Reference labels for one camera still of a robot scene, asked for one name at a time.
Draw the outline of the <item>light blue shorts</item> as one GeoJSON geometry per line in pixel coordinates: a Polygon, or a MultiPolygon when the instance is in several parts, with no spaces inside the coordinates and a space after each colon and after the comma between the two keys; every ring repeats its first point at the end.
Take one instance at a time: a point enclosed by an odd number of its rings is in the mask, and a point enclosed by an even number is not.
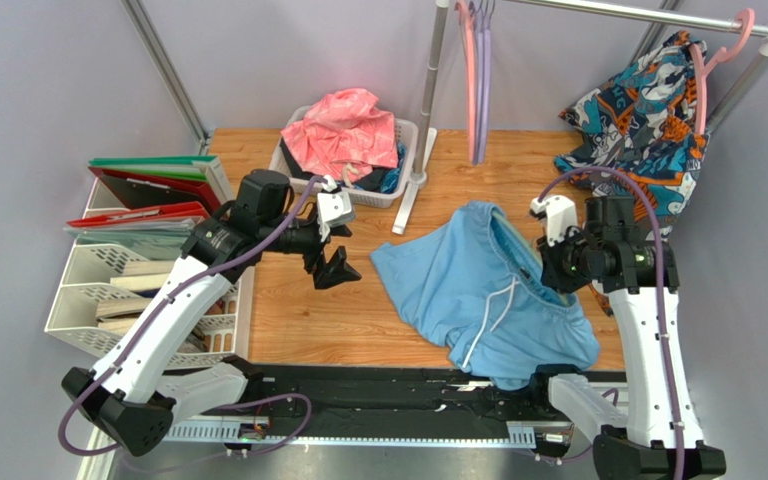
{"type": "Polygon", "coordinates": [[[551,305],[515,279],[490,235],[493,206],[470,201],[432,233],[371,253],[399,318],[503,390],[524,388],[542,365],[592,367],[601,347],[577,296],[551,305]]]}

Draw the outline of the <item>mint green hanger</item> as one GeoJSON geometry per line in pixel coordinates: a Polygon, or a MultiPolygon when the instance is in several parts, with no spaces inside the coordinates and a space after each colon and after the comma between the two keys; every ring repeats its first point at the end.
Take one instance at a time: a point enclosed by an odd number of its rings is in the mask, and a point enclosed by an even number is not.
{"type": "Polygon", "coordinates": [[[536,249],[507,218],[498,206],[491,208],[490,235],[495,251],[505,262],[516,280],[524,282],[526,288],[537,298],[560,307],[572,307],[576,298],[571,294],[560,294],[541,282],[543,263],[536,249]]]}

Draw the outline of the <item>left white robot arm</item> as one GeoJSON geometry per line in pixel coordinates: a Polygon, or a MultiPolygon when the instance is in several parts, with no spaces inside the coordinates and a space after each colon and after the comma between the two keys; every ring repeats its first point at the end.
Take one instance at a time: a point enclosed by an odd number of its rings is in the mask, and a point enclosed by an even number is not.
{"type": "Polygon", "coordinates": [[[298,200],[291,194],[284,174],[257,169],[246,175],[235,199],[194,227],[135,325],[93,367],[74,367],[64,376],[69,413],[106,434],[113,449],[140,457],[181,421],[264,405],[256,389],[262,372],[239,356],[182,376],[167,369],[207,310],[266,252],[301,257],[318,290],[360,279],[344,247],[325,252],[332,237],[350,235],[356,212],[348,190],[329,176],[314,176],[298,200]]]}

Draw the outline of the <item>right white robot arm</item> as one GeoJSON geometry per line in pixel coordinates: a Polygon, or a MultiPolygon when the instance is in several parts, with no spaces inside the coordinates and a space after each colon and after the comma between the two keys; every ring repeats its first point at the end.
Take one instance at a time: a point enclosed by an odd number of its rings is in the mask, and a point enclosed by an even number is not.
{"type": "Polygon", "coordinates": [[[595,197],[579,219],[561,195],[536,198],[541,282],[559,293],[592,284],[609,300],[622,341],[627,409],[579,373],[547,381],[549,404],[591,441],[601,479],[718,479],[725,453],[708,445],[694,412],[677,338],[679,279],[670,247],[634,219],[630,197],[595,197]]]}

